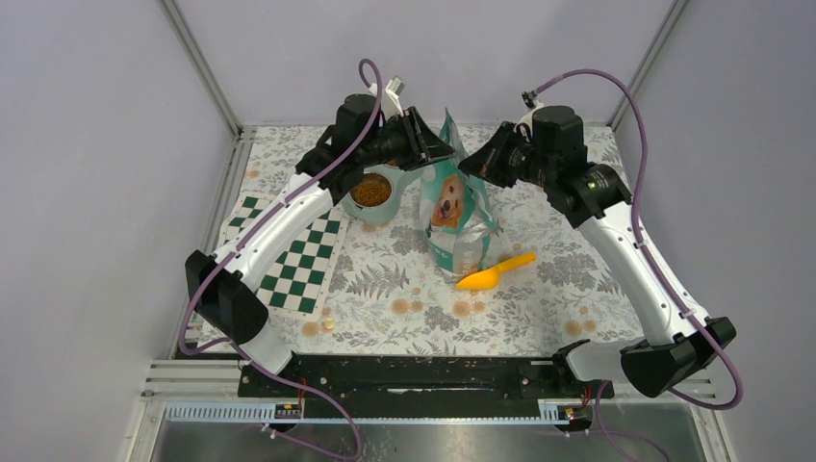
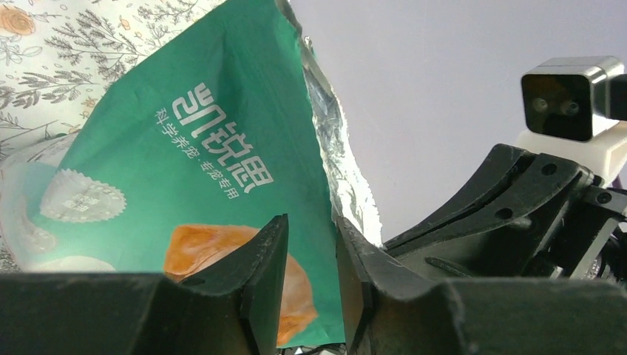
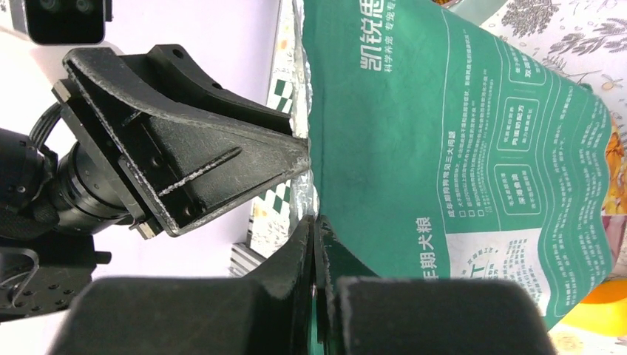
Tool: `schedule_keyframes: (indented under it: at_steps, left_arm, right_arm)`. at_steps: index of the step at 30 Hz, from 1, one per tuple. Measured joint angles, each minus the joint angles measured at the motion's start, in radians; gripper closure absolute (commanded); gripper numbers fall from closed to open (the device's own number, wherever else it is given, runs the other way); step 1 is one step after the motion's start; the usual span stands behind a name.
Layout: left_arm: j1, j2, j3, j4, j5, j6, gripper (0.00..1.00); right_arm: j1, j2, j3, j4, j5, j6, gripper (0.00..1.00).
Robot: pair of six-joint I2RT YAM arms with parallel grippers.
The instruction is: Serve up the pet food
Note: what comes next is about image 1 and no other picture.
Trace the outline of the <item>teal dog food bag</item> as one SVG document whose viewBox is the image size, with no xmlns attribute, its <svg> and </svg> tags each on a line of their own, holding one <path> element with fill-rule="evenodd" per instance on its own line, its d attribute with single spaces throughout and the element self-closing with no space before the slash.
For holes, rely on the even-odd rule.
<svg viewBox="0 0 816 462">
<path fill-rule="evenodd" d="M 455 284 L 483 269 L 497 221 L 485 182 L 459 169 L 469 152 L 451 114 L 446 114 L 439 137 L 453 155 L 423 170 L 420 225 L 442 277 Z"/>
</svg>

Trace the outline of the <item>yellow plastic scoop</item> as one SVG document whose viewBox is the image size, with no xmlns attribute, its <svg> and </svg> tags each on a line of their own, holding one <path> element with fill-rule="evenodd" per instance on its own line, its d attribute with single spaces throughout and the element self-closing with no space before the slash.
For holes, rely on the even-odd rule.
<svg viewBox="0 0 816 462">
<path fill-rule="evenodd" d="M 455 285 L 456 290 L 460 291 L 484 291 L 491 290 L 497 286 L 501 276 L 507 271 L 522 267 L 536 260 L 537 255 L 534 252 L 521 254 L 496 265 L 478 272 L 474 272 Z"/>
</svg>

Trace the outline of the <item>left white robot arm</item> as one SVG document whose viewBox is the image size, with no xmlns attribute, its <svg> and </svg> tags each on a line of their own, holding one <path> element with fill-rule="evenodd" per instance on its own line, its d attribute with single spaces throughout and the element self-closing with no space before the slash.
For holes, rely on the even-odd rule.
<svg viewBox="0 0 816 462">
<path fill-rule="evenodd" d="M 453 154 L 416 108 L 388 115 L 374 96 L 350 95 L 252 224 L 211 253 L 196 250 L 187 258 L 187 312 L 200 315 L 254 363 L 272 393 L 289 394 L 299 374 L 289 363 L 293 352 L 273 331 L 269 310 L 256 296 L 267 271 L 302 231 L 363 181 L 365 169 L 391 165 L 414 171 Z"/>
</svg>

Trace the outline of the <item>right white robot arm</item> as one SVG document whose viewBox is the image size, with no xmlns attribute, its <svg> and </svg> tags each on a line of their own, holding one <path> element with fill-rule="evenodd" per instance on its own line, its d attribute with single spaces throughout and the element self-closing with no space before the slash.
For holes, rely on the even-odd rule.
<svg viewBox="0 0 816 462">
<path fill-rule="evenodd" d="M 650 236 L 632 220 L 633 198 L 611 166 L 588 158 L 582 118 L 568 106 L 542 106 L 493 136 L 461 161 L 462 172 L 502 188 L 519 182 L 543 188 L 560 213 L 595 249 L 641 324 L 640 340 L 578 342 L 559 349 L 551 374 L 561 395 L 574 397 L 593 380 L 626 380 L 655 398 L 705 369 L 736 329 L 713 318 L 690 296 Z"/>
</svg>

